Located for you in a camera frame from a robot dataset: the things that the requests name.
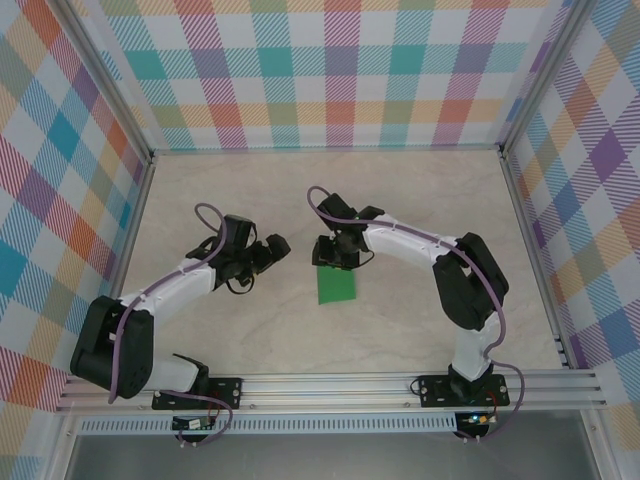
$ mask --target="plaid backdrop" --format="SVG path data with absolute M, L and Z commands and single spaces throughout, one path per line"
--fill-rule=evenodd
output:
M 493 144 L 564 3 L 74 0 L 173 150 Z
M 563 323 L 640 478 L 640 1 L 600 0 L 512 152 Z
M 28 479 L 142 162 L 44 0 L 0 0 L 0 479 Z
M 507 137 L 507 134 L 511 129 L 511 126 L 513 125 L 513 120 L 516 118 L 516 115 L 518 115 L 518 113 L 520 112 L 520 107 L 522 106 L 522 102 L 524 102 L 524 100 L 527 98 L 527 95 L 529 95 L 531 88 L 535 84 L 538 78 L 538 73 L 540 72 L 542 65 L 544 65 L 544 62 L 547 59 L 547 55 L 551 51 L 551 46 L 553 45 L 553 42 L 555 42 L 555 40 L 558 38 L 558 35 L 562 31 L 562 28 L 564 27 L 564 23 L 567 19 L 567 16 L 569 15 L 569 12 L 571 11 L 571 7 L 573 6 L 573 4 L 574 4 L 574 0 L 563 0 L 562 6 L 558 10 L 556 17 L 553 19 L 553 24 L 551 25 L 551 28 L 547 32 L 547 35 L 544 38 L 544 42 L 542 42 L 542 46 L 540 47 L 540 50 L 538 50 L 538 54 L 536 55 L 535 60 L 529 67 L 529 71 L 527 72 L 527 76 L 524 80 L 524 83 L 520 87 L 518 96 L 513 102 L 511 109 L 509 110 L 509 114 L 507 115 L 507 119 L 502 125 L 502 128 L 500 129 L 500 133 L 498 134 L 496 143 L 498 144 L 504 143 Z

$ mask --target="aluminum frame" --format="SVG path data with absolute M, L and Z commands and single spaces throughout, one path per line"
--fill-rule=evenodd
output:
M 554 44 L 551 55 L 536 78 L 534 88 L 514 120 L 513 128 L 508 134 L 505 143 L 507 151 L 512 148 L 520 135 L 522 135 L 522 132 L 524 132 L 531 119 L 532 112 L 535 112 L 542 95 L 553 81 L 555 73 L 579 33 L 580 27 L 586 21 L 596 3 L 595 0 L 576 2 L 563 27 L 563 32 Z M 98 88 L 123 125 L 127 136 L 139 155 L 147 163 L 140 196 L 134 209 L 131 226 L 127 233 L 111 290 L 112 295 L 119 295 L 144 213 L 144 206 L 151 187 L 156 162 L 139 126 L 133 119 L 128 106 L 102 62 L 99 52 L 93 47 L 73 9 L 69 7 L 66 0 L 48 0 L 48 4 L 60 23 L 65 27 L 65 31 L 79 51 Z M 474 147 L 483 150 L 492 148 L 487 145 Z M 155 153 L 183 155 L 192 154 L 193 152 L 156 151 Z M 563 331 L 562 324 L 557 317 L 557 305 L 554 304 L 553 296 L 542 270 L 539 254 L 533 243 L 533 237 L 527 228 L 528 224 L 522 210 L 522 199 L 519 198 L 508 162 L 502 158 L 500 152 L 498 152 L 498 155 L 552 330 L 557 339 L 560 339 L 560 342 L 568 347 L 566 332 Z M 571 350 L 564 349 L 564 353 L 567 356 L 566 361 L 569 365 L 575 365 L 575 356 Z M 511 407 L 505 408 L 513 408 L 513 402 L 519 393 L 519 380 L 510 371 L 501 371 L 500 373 L 505 374 L 507 377 L 507 385 L 512 398 Z M 527 395 L 525 396 L 523 410 L 580 410 L 603 478 L 621 478 L 609 444 L 605 425 L 606 420 L 601 415 L 601 409 L 606 407 L 606 401 L 595 374 L 590 370 L 540 370 L 525 371 L 524 373 Z M 311 418 L 318 414 L 331 413 L 350 418 L 368 413 L 420 414 L 425 412 L 470 410 L 465 408 L 420 408 L 419 400 L 408 391 L 408 386 L 415 377 L 422 374 L 425 374 L 425 372 L 341 375 L 245 375 L 243 376 L 245 380 L 243 398 L 238 415 L 240 417 L 257 418 L 261 415 L 300 414 Z M 82 419 L 88 415 L 99 415 L 102 418 L 122 417 L 123 415 L 129 418 L 158 416 L 159 412 L 150 408 L 151 395 L 152 393 L 149 392 L 128 401 L 118 399 L 114 405 L 108 406 L 106 403 L 107 392 L 88 382 L 71 377 L 63 393 L 58 415 L 56 416 L 57 442 L 55 443 L 54 454 L 48 466 L 43 469 L 42 478 L 64 478 L 75 440 L 81 434 Z M 190 413 L 202 414 L 206 412 L 193 411 Z M 160 413 L 160 415 L 171 417 L 174 412 Z

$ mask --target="black mounting bracket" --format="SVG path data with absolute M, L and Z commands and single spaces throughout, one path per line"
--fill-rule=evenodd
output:
M 420 396 L 420 406 L 422 408 L 506 407 L 510 403 L 504 375 L 488 375 L 482 389 L 464 402 L 451 388 L 452 378 L 449 375 L 422 375 L 417 380 L 416 393 Z
M 199 388 L 198 395 L 213 397 L 223 401 L 232 410 L 240 408 L 240 398 L 242 397 L 242 379 L 228 377 L 209 377 L 204 387 Z M 206 400 L 194 400 L 191 398 L 176 397 L 168 393 L 161 392 L 159 396 L 154 396 L 151 402 L 153 410 L 207 410 L 210 402 Z

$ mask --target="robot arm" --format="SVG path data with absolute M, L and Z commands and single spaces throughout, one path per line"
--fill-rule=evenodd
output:
M 154 329 L 196 298 L 237 281 L 253 287 L 255 277 L 283 259 L 290 248 L 280 235 L 267 237 L 267 245 L 256 239 L 256 226 L 250 220 L 226 215 L 225 244 L 218 255 L 196 269 L 188 267 L 206 259 L 221 241 L 207 238 L 187 253 L 172 278 L 152 289 L 135 305 L 126 320 L 120 341 L 117 395 L 131 398 L 142 390 L 173 390 L 201 394 L 208 368 L 189 358 L 163 356 L 154 352 Z M 142 289 L 118 299 L 102 296 L 89 306 L 78 343 L 71 359 L 71 372 L 107 390 L 110 388 L 115 332 L 127 306 L 140 297 Z
M 318 210 L 340 219 L 375 219 L 396 227 L 402 225 L 375 207 L 369 206 L 357 213 L 335 193 L 320 203 Z M 468 266 L 444 246 L 406 231 L 375 224 L 346 225 L 325 218 L 323 221 L 333 235 L 318 238 L 313 251 L 314 265 L 350 270 L 360 265 L 360 252 L 373 252 L 392 255 L 433 271 L 443 309 L 457 326 L 456 350 L 449 367 L 451 388 L 461 401 L 471 401 L 492 374 L 491 361 L 484 352 L 498 337 L 500 329 L 493 303 L 476 275 L 465 272 Z M 467 233 L 456 239 L 425 233 L 465 252 L 480 267 L 502 303 L 509 285 L 479 236 Z

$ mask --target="purple cable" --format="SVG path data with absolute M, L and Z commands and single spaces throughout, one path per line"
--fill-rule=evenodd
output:
M 209 435 L 207 438 L 199 442 L 197 444 L 198 446 L 206 445 L 207 443 L 211 443 L 214 440 L 220 438 L 222 434 L 229 430 L 229 428 L 231 427 L 231 421 L 233 420 L 233 410 L 229 406 L 229 404 L 223 402 L 222 400 L 218 400 L 217 398 L 213 397 L 205 397 L 204 395 L 192 395 L 190 393 L 174 392 L 173 390 L 163 390 L 161 393 L 173 395 L 174 397 L 192 398 L 194 400 L 202 400 L 203 402 L 215 403 L 216 405 L 220 405 L 227 412 L 229 412 L 229 419 L 227 420 L 227 423 L 224 425 L 224 427 L 222 427 L 222 430 Z M 180 442 L 186 442 L 186 440 L 182 438 L 182 430 L 178 432 L 178 440 L 180 440 Z
M 127 319 L 129 318 L 129 315 L 131 314 L 135 306 L 142 301 L 143 296 L 147 296 L 151 294 L 156 288 L 165 284 L 169 280 L 172 280 L 177 276 L 184 275 L 185 273 L 192 272 L 193 270 L 196 270 L 200 268 L 202 265 L 205 265 L 206 263 L 208 263 L 213 257 L 215 257 L 220 252 L 220 250 L 222 250 L 222 247 L 225 244 L 225 241 L 227 239 L 227 225 L 225 224 L 224 216 L 222 215 L 220 210 L 218 210 L 216 207 L 208 203 L 198 203 L 194 207 L 196 216 L 202 221 L 202 223 L 204 223 L 207 227 L 209 227 L 211 230 L 213 230 L 216 233 L 218 231 L 215 228 L 213 228 L 211 224 L 207 222 L 200 214 L 199 209 L 202 207 L 206 207 L 210 210 L 213 210 L 215 214 L 218 215 L 218 217 L 220 218 L 220 242 L 218 243 L 218 246 L 213 250 L 213 252 L 211 252 L 204 260 L 201 260 L 198 263 L 195 263 L 193 265 L 190 265 L 189 267 L 186 267 L 184 269 L 184 272 L 180 270 L 176 270 L 175 272 L 171 272 L 168 275 L 162 277 L 160 280 L 156 281 L 155 283 L 151 284 L 146 289 L 144 289 L 142 293 L 138 295 L 136 298 L 134 298 L 133 301 L 127 306 L 126 310 L 122 314 L 122 317 L 120 318 L 120 322 L 118 322 L 118 328 L 116 329 L 116 339 L 113 343 L 113 363 L 111 365 L 111 388 L 109 389 L 110 404 L 113 403 L 116 397 L 118 396 L 117 392 L 118 392 L 118 376 L 120 374 L 120 344 L 122 343 L 122 334 L 124 333 L 125 324 L 127 323 Z
M 314 185 L 310 187 L 309 190 L 307 190 L 307 202 L 309 203 L 309 206 L 311 207 L 311 209 L 319 217 L 322 217 L 326 220 L 330 220 L 335 223 L 343 223 L 345 225 L 378 225 L 381 227 L 389 227 L 389 228 L 394 228 L 396 230 L 401 230 L 411 235 L 415 235 L 416 237 L 424 238 L 425 240 L 433 242 L 437 245 L 442 245 L 447 250 L 455 253 L 457 256 L 462 258 L 465 261 L 465 263 L 469 265 L 471 270 L 473 270 L 473 272 L 480 279 L 480 282 L 482 283 L 485 290 L 489 294 L 489 297 L 491 298 L 491 302 L 493 303 L 493 306 L 496 312 L 498 313 L 498 318 L 500 319 L 500 334 L 498 335 L 498 339 L 487 346 L 487 348 L 483 352 L 484 357 L 489 359 L 489 352 L 494 348 L 496 348 L 498 345 L 500 345 L 502 342 L 504 342 L 504 338 L 507 334 L 507 322 L 504 317 L 504 311 L 502 310 L 502 305 L 500 305 L 500 300 L 498 299 L 496 292 L 491 287 L 489 280 L 487 280 L 487 277 L 485 277 L 484 273 L 482 273 L 482 270 L 480 270 L 480 267 L 478 267 L 478 265 L 476 265 L 462 250 L 457 248 L 455 245 L 451 245 L 450 243 L 447 243 L 439 239 L 438 237 L 429 235 L 426 232 L 421 232 L 420 230 L 416 230 L 415 228 L 411 228 L 406 225 L 393 224 L 391 222 L 384 222 L 381 220 L 347 220 L 344 218 L 332 217 L 331 215 L 327 215 L 326 213 L 321 212 L 320 209 L 318 209 L 318 207 L 315 206 L 315 204 L 311 200 L 311 194 L 314 191 L 322 192 L 326 196 L 329 196 L 330 193 L 327 189 L 320 187 L 318 185 Z M 513 407 L 513 411 L 511 412 L 511 415 L 509 416 L 509 418 L 507 418 L 507 420 L 502 424 L 502 426 L 498 430 L 494 430 L 493 432 L 485 435 L 484 438 L 487 438 L 489 436 L 495 436 L 498 432 L 504 431 L 507 424 L 509 424 L 511 422 L 511 419 L 515 416 L 515 414 L 518 413 L 518 410 L 520 410 L 520 407 L 522 407 L 522 402 L 524 401 L 525 382 L 524 382 L 524 375 L 522 374 L 522 371 L 520 371 L 518 367 L 516 367 L 515 365 L 511 365 L 510 363 L 496 362 L 495 360 L 491 360 L 491 361 L 495 365 L 498 365 L 499 367 L 510 368 L 511 370 L 514 370 L 518 374 L 518 377 L 520 377 L 520 395 L 518 396 L 518 401 L 516 402 L 515 407 Z

